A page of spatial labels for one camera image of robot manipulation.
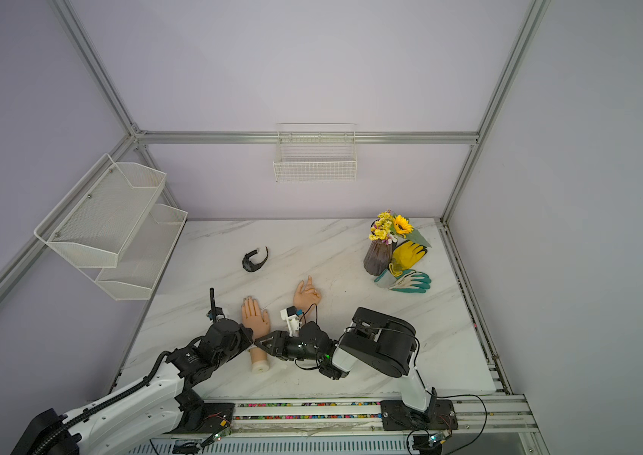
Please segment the mannequin hand with white band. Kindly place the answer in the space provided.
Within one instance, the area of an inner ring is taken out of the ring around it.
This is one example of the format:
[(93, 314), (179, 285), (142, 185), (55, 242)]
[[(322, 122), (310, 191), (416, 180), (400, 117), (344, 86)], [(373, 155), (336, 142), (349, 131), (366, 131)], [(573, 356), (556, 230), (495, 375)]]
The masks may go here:
[[(242, 323), (243, 326), (252, 330), (253, 340), (270, 334), (271, 324), (268, 311), (263, 310), (260, 303), (251, 296), (246, 297), (243, 301)], [(265, 351), (253, 345), (249, 349), (249, 355), (253, 373), (266, 373), (269, 370), (268, 354)]]

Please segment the mannequin hand with black watch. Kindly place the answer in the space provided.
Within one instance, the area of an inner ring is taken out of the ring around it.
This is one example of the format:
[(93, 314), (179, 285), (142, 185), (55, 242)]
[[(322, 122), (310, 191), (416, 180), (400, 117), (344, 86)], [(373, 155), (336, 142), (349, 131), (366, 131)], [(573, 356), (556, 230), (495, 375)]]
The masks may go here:
[(306, 313), (310, 309), (317, 309), (321, 299), (321, 292), (314, 286), (313, 278), (308, 276), (306, 280), (302, 280), (298, 284), (292, 304), (298, 310)]

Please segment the black digital wrist watch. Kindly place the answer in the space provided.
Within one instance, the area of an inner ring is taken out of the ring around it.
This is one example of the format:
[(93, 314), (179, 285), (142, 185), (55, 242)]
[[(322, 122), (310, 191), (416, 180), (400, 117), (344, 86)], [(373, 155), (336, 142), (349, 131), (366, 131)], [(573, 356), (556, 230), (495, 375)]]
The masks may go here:
[(259, 271), (268, 261), (269, 248), (267, 246), (260, 246), (250, 252), (246, 253), (242, 260), (242, 267), (248, 273), (255, 273)]

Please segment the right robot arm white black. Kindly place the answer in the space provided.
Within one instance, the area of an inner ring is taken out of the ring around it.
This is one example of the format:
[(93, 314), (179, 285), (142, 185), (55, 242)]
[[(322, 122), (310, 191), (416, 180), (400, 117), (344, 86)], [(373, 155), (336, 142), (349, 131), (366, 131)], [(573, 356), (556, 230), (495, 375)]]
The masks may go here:
[(430, 414), (438, 395), (429, 390), (416, 366), (421, 343), (415, 328), (400, 318), (359, 307), (352, 324), (332, 339), (317, 322), (295, 331), (277, 330), (254, 346), (283, 361), (310, 361), (311, 369), (333, 380), (347, 377), (362, 363), (396, 379), (401, 401), (413, 413)]

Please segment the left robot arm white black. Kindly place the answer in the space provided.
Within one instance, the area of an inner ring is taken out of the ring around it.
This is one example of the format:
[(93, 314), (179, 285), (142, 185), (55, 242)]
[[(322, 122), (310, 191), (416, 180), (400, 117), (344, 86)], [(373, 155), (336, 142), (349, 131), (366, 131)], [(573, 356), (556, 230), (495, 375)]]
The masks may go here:
[(200, 430), (208, 412), (194, 387), (252, 344), (253, 331), (221, 318), (205, 335), (160, 353), (145, 377), (102, 399), (31, 420), (14, 454), (122, 454), (164, 433)]

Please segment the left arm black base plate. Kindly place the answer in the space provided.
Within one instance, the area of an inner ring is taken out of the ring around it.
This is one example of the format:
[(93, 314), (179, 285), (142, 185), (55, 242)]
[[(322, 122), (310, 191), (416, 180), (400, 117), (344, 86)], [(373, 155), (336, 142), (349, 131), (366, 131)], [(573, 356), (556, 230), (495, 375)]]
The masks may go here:
[(234, 411), (235, 405), (230, 402), (204, 403), (190, 411), (184, 411), (173, 433), (216, 434), (230, 427)]

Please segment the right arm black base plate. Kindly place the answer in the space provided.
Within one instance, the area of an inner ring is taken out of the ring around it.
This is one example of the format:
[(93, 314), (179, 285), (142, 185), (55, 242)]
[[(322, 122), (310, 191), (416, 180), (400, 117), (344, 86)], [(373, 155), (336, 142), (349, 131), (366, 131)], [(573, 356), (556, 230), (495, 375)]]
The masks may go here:
[(380, 402), (382, 426), (385, 431), (457, 430), (458, 418), (450, 400), (436, 399), (427, 411), (416, 411), (401, 400)]

